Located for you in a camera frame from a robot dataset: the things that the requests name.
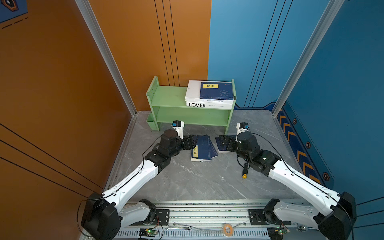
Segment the blue book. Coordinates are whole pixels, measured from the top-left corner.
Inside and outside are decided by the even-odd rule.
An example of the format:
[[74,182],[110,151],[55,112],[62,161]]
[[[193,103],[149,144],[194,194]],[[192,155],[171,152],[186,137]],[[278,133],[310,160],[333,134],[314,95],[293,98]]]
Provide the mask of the blue book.
[[219,135],[215,137],[219,153],[230,153],[236,151],[236,136],[235,135]]
[[201,82],[200,99],[232,101],[233,85],[230,82]]
[[191,150],[192,162],[211,161],[219,155],[210,136],[193,136],[196,146]]

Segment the white LOVER book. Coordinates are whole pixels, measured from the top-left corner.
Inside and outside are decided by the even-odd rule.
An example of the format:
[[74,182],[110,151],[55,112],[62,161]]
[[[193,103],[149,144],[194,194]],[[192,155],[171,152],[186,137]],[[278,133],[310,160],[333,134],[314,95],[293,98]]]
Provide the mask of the white LOVER book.
[[186,102],[187,107],[202,108],[202,109],[222,109],[231,110],[232,104],[218,103],[218,102]]

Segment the blue book front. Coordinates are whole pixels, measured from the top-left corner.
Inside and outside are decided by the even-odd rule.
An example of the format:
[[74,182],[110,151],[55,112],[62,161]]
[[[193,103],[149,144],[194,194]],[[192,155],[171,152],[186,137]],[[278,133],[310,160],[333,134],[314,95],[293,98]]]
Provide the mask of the blue book front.
[[200,99],[232,101],[233,85],[230,82],[201,82]]

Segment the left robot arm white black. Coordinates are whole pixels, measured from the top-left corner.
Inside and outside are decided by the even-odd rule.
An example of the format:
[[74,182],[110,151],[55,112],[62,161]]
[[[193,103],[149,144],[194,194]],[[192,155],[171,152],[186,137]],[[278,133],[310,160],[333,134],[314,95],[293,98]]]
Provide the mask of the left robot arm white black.
[[145,151],[142,163],[127,177],[102,194],[92,193],[85,201],[81,220],[77,225],[87,231],[86,237],[111,240],[121,228],[135,223],[152,224],[156,206],[146,199],[125,208],[127,202],[148,181],[155,178],[181,151],[196,147],[197,135],[182,136],[177,130],[168,129]]

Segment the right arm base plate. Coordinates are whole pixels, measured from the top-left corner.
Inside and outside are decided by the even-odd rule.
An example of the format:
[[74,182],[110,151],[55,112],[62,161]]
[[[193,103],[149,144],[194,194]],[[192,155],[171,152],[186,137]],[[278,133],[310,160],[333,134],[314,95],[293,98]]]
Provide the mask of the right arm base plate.
[[264,211],[262,209],[249,209],[248,214],[252,226],[290,226],[292,224],[291,221],[281,221],[272,211]]

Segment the white La Dame book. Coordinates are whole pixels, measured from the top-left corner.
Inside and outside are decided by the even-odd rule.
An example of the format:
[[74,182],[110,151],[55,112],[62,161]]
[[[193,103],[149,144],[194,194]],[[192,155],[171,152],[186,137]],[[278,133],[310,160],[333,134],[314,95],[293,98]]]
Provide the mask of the white La Dame book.
[[232,103],[236,97],[234,94],[234,99],[232,101],[224,101],[224,100],[204,100],[200,99],[200,89],[201,89],[201,82],[215,82],[215,81],[197,81],[197,80],[190,80],[188,87],[187,87],[187,92],[185,95],[185,100],[188,102],[222,102],[222,103]]

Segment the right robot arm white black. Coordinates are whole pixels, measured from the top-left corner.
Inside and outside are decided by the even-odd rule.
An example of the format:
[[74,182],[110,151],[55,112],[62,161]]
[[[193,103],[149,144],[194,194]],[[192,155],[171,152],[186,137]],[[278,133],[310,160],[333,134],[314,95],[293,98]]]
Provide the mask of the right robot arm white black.
[[267,223],[298,223],[320,231],[328,240],[355,236],[356,200],[351,194],[339,194],[296,171],[281,156],[262,150],[255,134],[249,131],[240,132],[236,137],[220,135],[217,140],[220,149],[236,153],[253,170],[285,185],[310,204],[295,206],[271,199],[263,210]]

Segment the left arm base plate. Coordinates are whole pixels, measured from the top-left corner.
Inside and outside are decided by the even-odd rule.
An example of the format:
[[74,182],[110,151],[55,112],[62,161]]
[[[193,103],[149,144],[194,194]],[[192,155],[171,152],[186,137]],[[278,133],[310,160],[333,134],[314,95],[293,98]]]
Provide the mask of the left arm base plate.
[[150,211],[149,216],[143,222],[137,222],[132,224],[132,226],[144,226],[150,225],[155,226],[157,224],[167,226],[170,219],[170,210],[169,209],[156,209],[155,211]]

